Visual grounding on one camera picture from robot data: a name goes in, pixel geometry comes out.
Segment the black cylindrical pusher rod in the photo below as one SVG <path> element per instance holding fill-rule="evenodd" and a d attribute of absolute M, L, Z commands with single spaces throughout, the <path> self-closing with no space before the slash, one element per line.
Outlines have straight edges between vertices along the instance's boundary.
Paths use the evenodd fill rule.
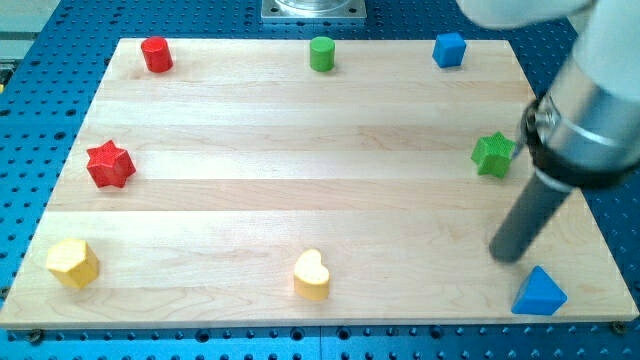
<path fill-rule="evenodd" d="M 571 194 L 572 187 L 536 169 L 493 236 L 489 251 L 502 263 L 515 263 Z"/>

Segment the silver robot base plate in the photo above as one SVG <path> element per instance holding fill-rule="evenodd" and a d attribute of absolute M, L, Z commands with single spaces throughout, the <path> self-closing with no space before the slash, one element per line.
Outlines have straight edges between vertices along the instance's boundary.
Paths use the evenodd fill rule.
<path fill-rule="evenodd" d="M 262 0 L 261 18 L 287 20 L 364 20 L 364 0 Z"/>

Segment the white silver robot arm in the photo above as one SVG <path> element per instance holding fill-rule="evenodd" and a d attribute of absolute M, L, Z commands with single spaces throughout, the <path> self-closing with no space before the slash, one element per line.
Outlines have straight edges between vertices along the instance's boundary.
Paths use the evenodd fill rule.
<path fill-rule="evenodd" d="M 639 166 L 638 0 L 459 0 L 489 29 L 513 29 L 585 11 L 588 19 L 546 93 L 524 111 L 518 146 L 532 178 L 490 242 L 518 261 L 575 188 L 619 184 Z"/>

